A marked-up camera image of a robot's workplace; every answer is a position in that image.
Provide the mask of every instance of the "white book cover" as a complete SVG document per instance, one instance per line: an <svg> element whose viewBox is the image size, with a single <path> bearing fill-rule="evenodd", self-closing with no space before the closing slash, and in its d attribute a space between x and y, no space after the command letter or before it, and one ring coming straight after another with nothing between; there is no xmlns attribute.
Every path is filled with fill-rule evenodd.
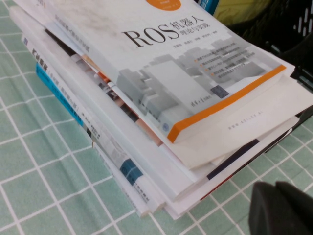
<svg viewBox="0 0 313 235"><path fill-rule="evenodd" d="M207 155L214 145L200 134L215 135L210 127L225 112L273 85L286 68L190 0L52 0L45 8L188 168L221 156ZM272 128L266 124L254 138Z"/></svg>
<svg viewBox="0 0 313 235"><path fill-rule="evenodd" d="M39 22L41 22L42 24L44 24L45 25L45 27L46 28L48 28L51 32L53 32L55 35L57 35L59 38L62 38L62 41L64 41L65 43L68 43L70 40L67 38L67 39L65 39L64 38L64 33L63 32L58 32L57 30L56 30L56 27L55 27L55 25L53 25L54 23L53 22L51 22L51 21L49 21L48 19L47 19L47 17L45 17L44 19L42 19L42 17L44 17L45 16L45 14L42 14L41 12L39 12L40 11L40 9L37 9L37 12L39 12L40 14L35 14L35 12L36 12L36 10L34 10L34 8L35 7L25 7L25 3L26 2L34 2L34 1L36 1L36 0L24 0L24 1L21 1L21 0L15 0L15 2L17 3L17 4L19 4L19 5L21 5L29 14L31 14L32 16L34 16L34 18L36 18ZM264 52L265 54L267 54L269 57L271 57L271 58L273 58L273 59L275 59L275 60L277 60L277 61L279 61L279 63L281 63L281 64L283 64L285 67L287 67L287 69L286 69L286 73L289 75L289 74L291 74L291 72L293 71L293 66L291 66L291 65L289 65L288 63L286 63L286 62L284 62L284 61L282 61L282 60L279 60L278 58L276 58L276 57L274 57L273 55L270 55L269 53L267 53L267 52ZM126 95L124 95L124 93L118 88L118 87L114 87L114 89L116 89L115 91L117 92L117 93L119 93L119 95L122 97L127 97ZM260 87L259 88L257 88L256 90L258 90L258 92L259 93L261 93L263 90L262 89L260 89ZM251 99L253 99L253 97L251 97L251 94L249 94L250 96L248 96L248 98L249 98L249 100L251 100ZM139 113L139 114L141 114L141 118L142 118L142 120L145 120L147 123L150 123L151 124L151 122L146 118L146 116L145 115L143 115L142 113L141 113L141 111L132 103L132 101L129 99L129 98L127 98L127 99L125 99L125 101L127 101L127 104L130 106L130 107L132 107L133 109L136 109L137 110L137 113ZM240 100L240 102L241 102L241 105L244 105L245 103L244 103L244 101L243 100ZM220 112L222 112L221 114L223 114L224 116L227 116L228 114L229 114L229 112L227 112L227 110L226 109L223 109L223 110L221 110ZM158 133L159 131L158 131L158 129L157 128L155 128L155 126L153 125L153 124L151 124L150 125L150 127L152 127L152 129L154 130L154 132L156 132L156 133ZM270 128L272 128L272 126L270 127L270 126L263 126L263 128L262 129L266 129L266 128L268 128L268 129L270 129ZM163 141L164 141L164 144L166 145L166 147L167 148L169 148L170 150L171 150L171 152L173 152L174 154L178 154L178 156L179 155L181 155L181 154L183 154L184 152L185 152L185 149L186 148L188 148L189 150L191 150L192 151L192 153L193 153L193 156L195 155L195 154L197 154L197 156L199 156L199 155L201 155L201 153L203 153L203 152L207 152L207 149L206 148L209 148L210 147L210 149L212 149L212 146L214 147L214 145L212 145L212 146L209 146L209 145L206 145L206 148L203 148L203 146L198 146L198 147L202 147L201 149L193 149L192 148L192 146L193 146L193 143L194 143L194 141L196 141L196 142L198 142L199 140L198 139L194 139L194 140L189 140L189 141L183 141L182 143L181 143L181 145L184 147L184 148L180 148L180 145L179 144L172 144L170 141L168 141L168 139L163 139ZM242 144L244 144L244 143L246 143L247 141L250 141L249 139L241 139L241 142L242 142ZM228 148L225 148L224 149L225 151L224 151L224 153L222 154L222 156L224 156L227 152L229 152L229 151L233 151L234 149L232 149L232 147L231 146L229 146ZM205 157L205 161L209 161L208 159L212 159L212 158L216 158L216 156L214 155L214 154L211 154L210 156L208 156L208 155L206 155L206 157ZM216 165L216 164L218 164L224 157L219 157L220 159L216 159L213 163Z"/></svg>

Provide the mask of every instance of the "book spine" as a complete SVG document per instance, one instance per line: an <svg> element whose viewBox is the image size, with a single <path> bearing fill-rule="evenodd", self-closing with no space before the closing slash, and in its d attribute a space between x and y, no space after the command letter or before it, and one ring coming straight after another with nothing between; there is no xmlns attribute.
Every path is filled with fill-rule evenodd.
<svg viewBox="0 0 313 235"><path fill-rule="evenodd" d="M41 67L41 65L37 62L36 63L36 73L38 77L45 83L45 85L50 89L50 91L58 98L58 100L63 104L63 106L70 112L70 114L74 117L74 119L85 129L85 124L83 123L82 119L73 112L73 108L70 106L69 101L66 100L66 98L62 95L61 91L58 90L56 85L52 82L52 80L48 77L46 72L44 71L44 68ZM99 156L103 159L105 166L107 166L108 170L112 174L112 176L115 178L116 183L119 185L121 190L124 192L127 198L129 198L130 203L136 210L136 213L139 215L139 217L146 216L150 210L145 204L145 202L141 199L141 197L136 193L133 187L129 185L125 177L121 177L120 173L118 174L118 170L116 167L109 167L108 159L105 157L105 153L100 151L99 147L96 147L96 143L93 144L93 148L96 149Z"/></svg>
<svg viewBox="0 0 313 235"><path fill-rule="evenodd" d="M39 76L42 81L48 87L49 84L55 84L54 86L49 87L52 92L71 113L75 120L81 126L83 126L91 139L96 143L100 143L99 147L103 148L104 146L102 150L107 153L111 161L114 162L115 166L123 173L128 182L136 189L136 191L148 204L150 210L154 212L162 208L164 206L164 200L161 200L160 197L157 197L159 195L158 191L149 185L149 181L144 180L146 177L128 157L127 153L123 151L123 149L112 138L104 126L101 127L102 132L100 132L99 125L95 123L90 114L85 110L84 106L80 104L76 96L71 92L65 82L63 82L58 73L47 62L42 54L38 52L38 50L31 42L27 40L25 36L23 36L22 40L38 61L38 66L43 68L41 72L43 76Z"/></svg>

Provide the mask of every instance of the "checkered tablecloth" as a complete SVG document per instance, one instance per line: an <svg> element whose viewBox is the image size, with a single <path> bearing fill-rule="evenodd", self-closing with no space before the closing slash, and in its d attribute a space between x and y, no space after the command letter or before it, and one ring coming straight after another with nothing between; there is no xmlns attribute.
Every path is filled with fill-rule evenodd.
<svg viewBox="0 0 313 235"><path fill-rule="evenodd" d="M140 219L89 137L35 74L0 1L0 235L248 235L253 183L291 182L313 195L313 117L183 218Z"/></svg>

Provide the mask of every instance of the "book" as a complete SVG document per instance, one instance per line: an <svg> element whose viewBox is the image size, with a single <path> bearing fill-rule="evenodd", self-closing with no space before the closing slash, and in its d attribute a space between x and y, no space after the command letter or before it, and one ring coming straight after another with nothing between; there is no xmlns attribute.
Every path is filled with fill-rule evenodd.
<svg viewBox="0 0 313 235"><path fill-rule="evenodd" d="M277 75L285 66L239 38L195 2L181 0L179 8L173 11L158 9L153 2L158 1L123 1L119 3L123 7L117 8L116 2L77 4L55 0L46 2L45 9L129 98L127 105L135 106L140 118L192 169L251 141L240 139L235 147L226 144L223 152L212 151L208 156L207 149L214 149L215 145L203 140L215 135L211 127L225 118L225 113L235 112L251 96L257 97L277 82ZM76 17L80 15L77 12L93 14ZM108 12L106 20L103 12ZM152 13L153 20L138 23L139 17ZM132 16L132 20L120 22L119 16ZM181 18L191 22L183 25L182 33L168 23L180 22ZM194 32L186 35L184 32L192 27ZM151 43L153 39L163 40L162 36L163 43ZM253 138L271 128L273 125L266 122ZM190 156L198 160L191 161Z"/></svg>

